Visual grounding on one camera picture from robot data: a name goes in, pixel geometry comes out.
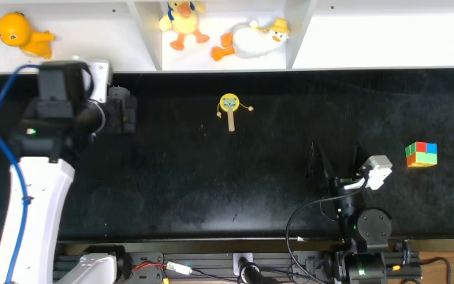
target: orange beak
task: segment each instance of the orange beak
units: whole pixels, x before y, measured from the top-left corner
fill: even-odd
[[[192,9],[190,8],[190,2],[183,2],[178,6],[178,13],[184,18],[190,17]]]

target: yellow hat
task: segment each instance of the yellow hat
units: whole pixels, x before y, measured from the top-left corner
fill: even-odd
[[[277,18],[274,21],[274,24],[269,27],[270,30],[275,32],[290,33],[290,30],[287,26],[287,21],[285,19]]]

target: toy block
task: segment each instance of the toy block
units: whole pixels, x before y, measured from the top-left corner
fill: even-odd
[[[437,145],[425,142],[414,142],[406,147],[408,167],[427,167],[437,165]]]

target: black table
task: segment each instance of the black table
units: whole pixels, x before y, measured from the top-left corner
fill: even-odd
[[[0,88],[6,77],[0,76]],[[370,206],[393,217],[393,237],[454,237],[454,69],[286,73],[116,74],[139,98],[133,136],[101,136],[76,165],[59,241],[141,241],[283,237],[291,213],[321,198],[304,178],[320,140],[340,173],[356,140],[387,155],[393,173]],[[0,115],[7,138],[34,76],[19,77]],[[215,116],[233,92],[255,110]],[[408,169],[404,148],[437,143],[439,165]],[[0,236],[9,197],[0,153]],[[318,207],[293,223],[293,236],[337,239]]]

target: red cube face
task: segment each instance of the red cube face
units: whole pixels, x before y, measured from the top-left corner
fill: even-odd
[[[416,142],[416,151],[426,153],[426,143]]]

